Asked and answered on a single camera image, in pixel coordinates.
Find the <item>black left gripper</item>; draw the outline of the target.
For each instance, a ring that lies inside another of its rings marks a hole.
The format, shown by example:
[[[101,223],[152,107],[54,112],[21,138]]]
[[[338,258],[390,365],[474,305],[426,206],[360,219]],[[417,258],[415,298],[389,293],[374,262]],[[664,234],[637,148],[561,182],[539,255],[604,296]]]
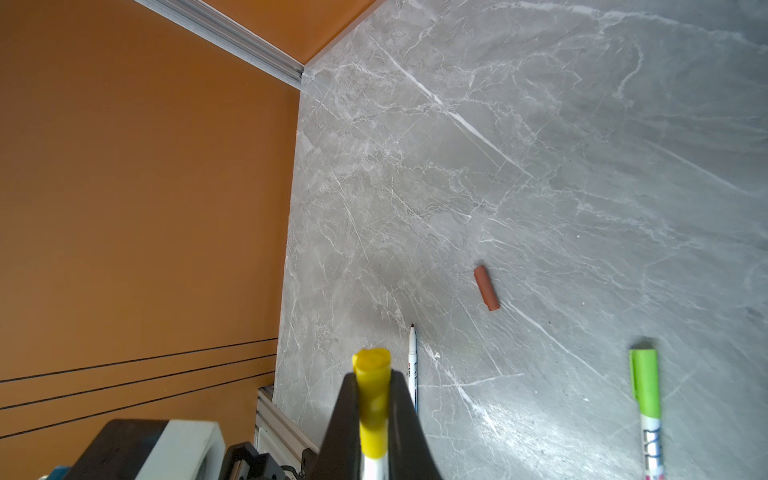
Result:
[[[243,442],[229,447],[225,453],[219,480],[285,480],[307,479],[317,461],[317,453],[303,450],[300,467],[279,464],[269,453],[259,453],[254,445]]]

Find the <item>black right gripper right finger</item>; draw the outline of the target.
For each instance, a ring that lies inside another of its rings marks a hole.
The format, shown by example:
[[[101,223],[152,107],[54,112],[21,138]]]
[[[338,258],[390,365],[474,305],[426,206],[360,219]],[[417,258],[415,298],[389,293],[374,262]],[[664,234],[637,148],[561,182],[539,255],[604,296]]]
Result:
[[[441,480],[404,375],[390,370],[387,405],[388,470],[392,480]]]

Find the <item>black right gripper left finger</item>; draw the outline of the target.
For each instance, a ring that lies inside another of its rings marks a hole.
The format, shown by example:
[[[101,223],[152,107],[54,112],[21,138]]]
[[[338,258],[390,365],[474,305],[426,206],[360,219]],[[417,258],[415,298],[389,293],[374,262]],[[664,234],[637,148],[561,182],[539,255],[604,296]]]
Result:
[[[310,480],[358,480],[361,475],[360,407],[356,376],[344,376]]]

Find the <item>yellow pen cap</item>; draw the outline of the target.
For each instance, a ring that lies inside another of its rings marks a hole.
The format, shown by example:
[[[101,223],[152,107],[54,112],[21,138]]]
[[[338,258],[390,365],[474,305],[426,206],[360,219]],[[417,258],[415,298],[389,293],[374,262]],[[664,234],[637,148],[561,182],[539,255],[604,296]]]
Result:
[[[363,349],[353,356],[359,395],[361,450],[366,458],[382,459],[388,452],[388,408],[391,354],[387,349]]]

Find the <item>brown pen cap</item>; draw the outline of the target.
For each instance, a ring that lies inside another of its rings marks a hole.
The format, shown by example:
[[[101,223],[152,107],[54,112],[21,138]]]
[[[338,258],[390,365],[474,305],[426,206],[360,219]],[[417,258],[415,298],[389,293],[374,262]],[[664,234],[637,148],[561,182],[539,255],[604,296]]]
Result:
[[[483,302],[489,311],[501,308],[500,302],[493,287],[490,274],[485,265],[479,265],[474,270],[474,278],[480,291]]]

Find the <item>white pen light green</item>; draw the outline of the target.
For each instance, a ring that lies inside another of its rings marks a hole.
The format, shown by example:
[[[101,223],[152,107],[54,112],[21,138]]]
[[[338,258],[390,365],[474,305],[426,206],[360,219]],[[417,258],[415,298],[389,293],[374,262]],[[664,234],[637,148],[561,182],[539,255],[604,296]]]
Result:
[[[629,367],[632,394],[640,413],[643,478],[664,480],[657,351],[655,349],[631,349],[629,351]]]

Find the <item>white pen yellow tip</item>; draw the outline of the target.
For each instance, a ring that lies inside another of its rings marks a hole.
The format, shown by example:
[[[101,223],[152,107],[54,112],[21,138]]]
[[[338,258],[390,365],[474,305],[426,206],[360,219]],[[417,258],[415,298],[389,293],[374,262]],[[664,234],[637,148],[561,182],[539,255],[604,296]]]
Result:
[[[388,456],[381,458],[362,457],[361,480],[388,480],[389,479],[389,461]]]

